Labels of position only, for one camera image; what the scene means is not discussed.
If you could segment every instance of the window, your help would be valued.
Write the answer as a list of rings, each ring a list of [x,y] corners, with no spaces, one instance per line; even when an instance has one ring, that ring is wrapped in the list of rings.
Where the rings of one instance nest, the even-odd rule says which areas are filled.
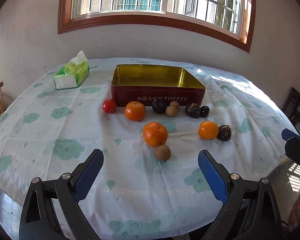
[[[59,33],[105,24],[153,24],[209,35],[245,51],[255,17],[255,0],[60,0],[59,7]]]

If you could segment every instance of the mangosteen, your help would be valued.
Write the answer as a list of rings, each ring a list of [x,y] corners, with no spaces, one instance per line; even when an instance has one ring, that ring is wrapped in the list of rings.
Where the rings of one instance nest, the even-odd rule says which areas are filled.
[[[217,138],[221,141],[228,141],[231,138],[231,129],[229,125],[223,124],[219,126]]]
[[[167,103],[161,99],[155,99],[152,101],[152,109],[158,114],[163,114],[166,112]]]
[[[200,115],[201,115],[201,117],[207,117],[209,112],[210,112],[210,109],[208,106],[202,106]]]
[[[191,118],[198,118],[201,114],[200,106],[195,103],[191,103],[185,108],[186,114]]]

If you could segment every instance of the tomato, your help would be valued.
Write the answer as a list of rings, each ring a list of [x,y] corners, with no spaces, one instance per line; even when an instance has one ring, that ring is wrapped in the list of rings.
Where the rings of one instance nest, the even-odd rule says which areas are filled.
[[[106,113],[113,113],[117,108],[117,104],[112,99],[107,99],[102,104],[102,109]]]

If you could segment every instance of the dried fruit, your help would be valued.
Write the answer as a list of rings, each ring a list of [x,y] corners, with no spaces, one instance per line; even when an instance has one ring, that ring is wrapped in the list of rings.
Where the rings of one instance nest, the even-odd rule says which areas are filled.
[[[173,117],[177,114],[178,109],[175,106],[168,106],[166,109],[166,115]]]
[[[221,141],[228,141],[231,138],[231,129],[229,125],[223,124],[219,126],[217,138]]]
[[[191,103],[185,108],[186,114],[192,118],[198,118],[201,114],[200,106],[195,103]]]
[[[201,115],[201,117],[207,117],[209,112],[210,112],[210,109],[208,106],[202,106],[200,115]]]
[[[202,122],[198,127],[198,134],[202,139],[213,140],[219,133],[218,126],[214,122]]]
[[[171,157],[171,150],[166,145],[159,145],[154,149],[154,156],[157,160],[165,162]]]
[[[167,103],[161,99],[152,101],[152,109],[158,114],[163,114],[166,111]]]
[[[127,104],[124,114],[129,120],[138,122],[145,117],[146,107],[143,103],[132,101]]]
[[[178,101],[172,101],[170,102],[170,106],[175,106],[179,110],[180,104]]]
[[[168,131],[164,125],[158,122],[150,122],[143,129],[143,139],[151,147],[165,144],[168,139]]]

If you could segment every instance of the tablecloth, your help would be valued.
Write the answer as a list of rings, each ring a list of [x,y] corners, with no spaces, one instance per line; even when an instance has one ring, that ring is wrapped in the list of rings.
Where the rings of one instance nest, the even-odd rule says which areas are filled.
[[[124,108],[102,111],[111,98],[111,81],[118,64],[171,65],[185,68],[205,87],[202,105],[206,118],[192,119],[181,107],[175,117],[146,108],[140,122],[129,121]],[[267,176],[282,160],[281,131],[296,132],[275,103],[244,77],[205,66],[140,58],[89,61],[90,75],[79,87],[56,90],[59,65],[24,91],[0,117],[0,189],[23,205],[34,177],[57,179],[101,149],[104,165],[87,198],[80,201],[84,215],[101,239],[153,239],[176,236],[214,220],[217,201],[197,156],[207,149],[227,170],[244,179]],[[172,151],[166,162],[154,158],[142,129],[157,121],[168,130]],[[202,140],[203,121],[228,124],[229,141]],[[66,228],[60,206],[60,224]]]

